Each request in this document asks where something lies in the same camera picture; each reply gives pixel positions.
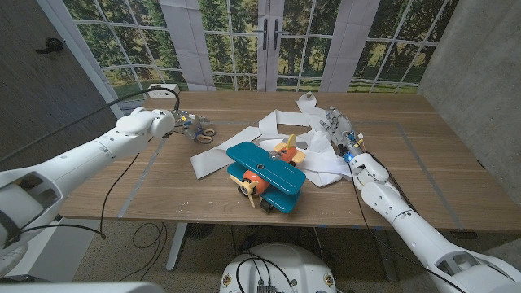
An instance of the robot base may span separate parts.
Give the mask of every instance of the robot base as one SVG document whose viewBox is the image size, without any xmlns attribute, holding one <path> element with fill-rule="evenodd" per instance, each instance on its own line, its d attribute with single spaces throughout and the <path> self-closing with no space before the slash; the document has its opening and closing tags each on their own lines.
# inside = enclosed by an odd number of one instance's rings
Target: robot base
<svg viewBox="0 0 521 293">
<path fill-rule="evenodd" d="M 271 276 L 271 287 L 268 284 L 268 271 L 262 260 L 255 260 L 260 275 L 253 260 L 247 260 L 239 269 L 239 281 L 244 292 L 323 292 L 336 293 L 335 280 L 327 265 L 313 253 L 288 243 L 265 243 L 258 245 L 250 252 L 266 260 L 274 262 L 289 278 L 293 290 L 286 278 L 272 264 L 266 262 Z M 237 283 L 237 267 L 251 256 L 244 252 L 237 256 L 226 267 L 222 274 L 220 293 L 240 293 Z"/>
</svg>

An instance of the wall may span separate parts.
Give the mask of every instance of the wall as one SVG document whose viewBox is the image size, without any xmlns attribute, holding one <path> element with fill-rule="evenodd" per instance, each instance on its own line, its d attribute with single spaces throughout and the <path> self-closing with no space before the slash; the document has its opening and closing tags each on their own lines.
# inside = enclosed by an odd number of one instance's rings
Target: wall
<svg viewBox="0 0 521 293">
<path fill-rule="evenodd" d="M 461 0 L 418 92 L 521 206 L 519 20 L 521 1 Z"/>
<path fill-rule="evenodd" d="M 106 105 L 68 48 L 40 55 L 48 37 L 60 39 L 37 2 L 0 3 L 0 158 Z M 0 163 L 0 170 L 41 163 L 105 133 L 110 109 Z"/>
</svg>

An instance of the airplane propeller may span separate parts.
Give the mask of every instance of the airplane propeller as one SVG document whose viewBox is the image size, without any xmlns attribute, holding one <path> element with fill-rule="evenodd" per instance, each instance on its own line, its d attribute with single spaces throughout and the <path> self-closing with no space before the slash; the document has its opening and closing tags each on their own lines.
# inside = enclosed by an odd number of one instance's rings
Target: airplane propeller
<svg viewBox="0 0 521 293">
<path fill-rule="evenodd" d="M 259 182 L 258 181 L 253 181 L 252 183 L 247 182 L 247 181 L 242 182 L 233 175 L 230 175 L 230 178 L 235 183 L 239 184 L 239 186 L 241 186 L 241 191 L 244 193 L 244 195 L 247 195 L 247 197 L 250 199 L 250 203 L 252 204 L 253 207 L 255 207 L 255 204 L 253 203 L 252 193 L 253 193 L 253 188 L 255 188 L 255 186 L 257 186 L 257 184 L 259 184 Z"/>
</svg>

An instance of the window pane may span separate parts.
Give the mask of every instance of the window pane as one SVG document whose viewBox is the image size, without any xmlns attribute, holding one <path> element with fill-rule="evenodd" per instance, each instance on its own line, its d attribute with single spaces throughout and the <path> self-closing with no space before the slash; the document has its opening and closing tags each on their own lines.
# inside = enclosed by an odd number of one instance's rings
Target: window pane
<svg viewBox="0 0 521 293">
<path fill-rule="evenodd" d="M 290 32 L 291 35 L 305 35 L 308 30 L 311 2 L 311 0 L 285 1 L 282 30 Z"/>
<path fill-rule="evenodd" d="M 326 66 L 331 39 L 311 37 L 306 46 L 306 55 L 302 65 L 302 76 L 321 77 Z"/>
<path fill-rule="evenodd" d="M 145 47 L 145 42 L 141 38 L 136 28 L 114 27 L 121 45 L 129 56 L 133 64 L 151 64 L 152 60 Z"/>
<path fill-rule="evenodd" d="M 277 78 L 277 91 L 296 91 L 296 78 Z"/>
<path fill-rule="evenodd" d="M 230 37 L 216 34 L 206 34 L 205 37 L 212 71 L 233 73 Z"/>
<path fill-rule="evenodd" d="M 203 28 L 212 31 L 228 31 L 226 0 L 199 0 Z"/>
<path fill-rule="evenodd" d="M 407 7 L 408 0 L 380 1 L 369 37 L 392 38 Z"/>
<path fill-rule="evenodd" d="M 397 85 L 390 84 L 376 84 L 374 85 L 373 91 L 371 93 L 394 93 Z"/>
<path fill-rule="evenodd" d="M 374 79 L 389 49 L 389 44 L 387 42 L 366 42 L 366 46 L 358 60 L 354 76 Z"/>
<path fill-rule="evenodd" d="M 405 71 L 413 61 L 414 55 L 418 51 L 418 46 L 404 43 L 397 43 L 391 49 L 391 54 L 387 62 L 383 65 L 379 80 L 382 81 L 401 81 Z"/>
<path fill-rule="evenodd" d="M 143 34 L 157 66 L 180 68 L 169 32 L 143 29 Z"/>
<path fill-rule="evenodd" d="M 77 27 L 99 66 L 127 64 L 116 39 L 105 24 L 78 24 Z"/>
<path fill-rule="evenodd" d="M 332 36 L 340 2 L 342 0 L 317 1 L 309 33 Z"/>
<path fill-rule="evenodd" d="M 255 76 L 239 76 L 237 77 L 238 90 L 257 91 L 257 77 Z"/>
<path fill-rule="evenodd" d="M 139 25 L 166 27 L 159 0 L 129 0 Z"/>
<path fill-rule="evenodd" d="M 103 20 L 92 0 L 64 0 L 74 20 Z"/>
<path fill-rule="evenodd" d="M 231 76 L 214 75 L 213 84 L 216 90 L 235 90 L 234 78 Z"/>
<path fill-rule="evenodd" d="M 428 38 L 429 42 L 439 42 L 441 39 L 441 35 L 447 28 L 447 24 L 449 23 L 450 17 L 453 15 L 454 9 L 456 9 L 456 5 L 458 4 L 458 0 L 449 0 L 443 12 L 441 12 L 440 18 L 436 22 L 434 29 L 432 30 L 431 35 Z"/>
<path fill-rule="evenodd" d="M 234 37 L 235 71 L 257 73 L 257 38 Z"/>
<path fill-rule="evenodd" d="M 164 78 L 164 83 L 177 83 L 180 90 L 188 90 L 188 86 L 186 85 L 185 78 L 182 76 L 181 72 L 176 72 L 172 70 L 160 70 L 161 75 Z"/>
<path fill-rule="evenodd" d="M 396 91 L 398 94 L 416 94 L 416 89 L 418 86 L 411 85 L 400 85 L 398 90 Z"/>
<path fill-rule="evenodd" d="M 404 78 L 404 82 L 408 83 L 419 83 L 422 80 L 423 73 L 427 69 L 427 65 L 434 54 L 436 46 L 424 46 L 422 47 L 420 54 L 413 61 L 413 67 L 410 68 L 409 72 Z"/>
<path fill-rule="evenodd" d="M 258 29 L 259 8 L 257 0 L 230 0 L 231 28 L 238 33 L 251 33 Z"/>
<path fill-rule="evenodd" d="M 299 91 L 308 92 L 308 91 L 318 91 L 320 89 L 321 80 L 312 80 L 309 78 L 302 78 L 300 80 Z"/>
<path fill-rule="evenodd" d="M 369 93 L 373 84 L 367 81 L 351 81 L 348 93 Z"/>
<path fill-rule="evenodd" d="M 278 74 L 299 75 L 302 49 L 304 49 L 303 38 L 283 38 L 280 40 Z"/>
<path fill-rule="evenodd" d="M 105 76 L 120 98 L 140 90 L 130 68 L 103 70 L 103 73 L 105 73 Z M 142 99 L 142 95 L 133 99 Z"/>
<path fill-rule="evenodd" d="M 127 24 L 134 23 L 125 0 L 100 0 L 99 5 L 108 21 Z"/>
<path fill-rule="evenodd" d="M 398 38 L 408 41 L 423 41 L 443 2 L 444 0 L 414 1 L 401 26 Z"/>
<path fill-rule="evenodd" d="M 160 74 L 154 68 L 135 67 L 134 71 L 138 75 L 139 82 L 141 82 L 143 89 L 148 89 L 153 83 L 163 83 Z"/>
</svg>

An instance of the blue light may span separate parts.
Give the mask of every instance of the blue light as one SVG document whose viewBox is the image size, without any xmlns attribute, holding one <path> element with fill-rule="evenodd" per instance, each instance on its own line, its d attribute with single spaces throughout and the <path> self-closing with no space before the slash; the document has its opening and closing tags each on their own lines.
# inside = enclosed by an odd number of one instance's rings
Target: blue light
<svg viewBox="0 0 521 293">
<path fill-rule="evenodd" d="M 344 161 L 347 163 L 351 162 L 352 158 L 354 158 L 354 156 L 352 156 L 350 152 L 344 155 Z"/>
</svg>

